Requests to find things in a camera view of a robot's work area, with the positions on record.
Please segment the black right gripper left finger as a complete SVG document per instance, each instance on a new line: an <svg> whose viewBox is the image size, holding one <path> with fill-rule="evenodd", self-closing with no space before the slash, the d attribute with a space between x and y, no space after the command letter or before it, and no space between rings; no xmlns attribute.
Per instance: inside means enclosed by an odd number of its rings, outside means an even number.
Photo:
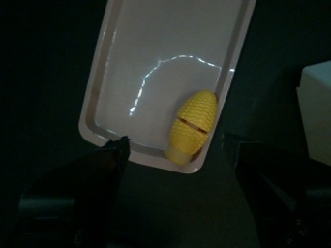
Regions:
<svg viewBox="0 0 331 248"><path fill-rule="evenodd" d="M130 139L55 168L20 197L12 248L106 248L110 216L130 157Z"/></svg>

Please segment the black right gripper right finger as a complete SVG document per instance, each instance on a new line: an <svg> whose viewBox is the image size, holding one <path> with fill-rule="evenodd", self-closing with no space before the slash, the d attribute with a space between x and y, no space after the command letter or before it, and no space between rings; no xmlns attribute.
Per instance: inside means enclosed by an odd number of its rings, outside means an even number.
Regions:
<svg viewBox="0 0 331 248"><path fill-rule="evenodd" d="M231 133L223 135L223 151L261 248L331 248L331 167Z"/></svg>

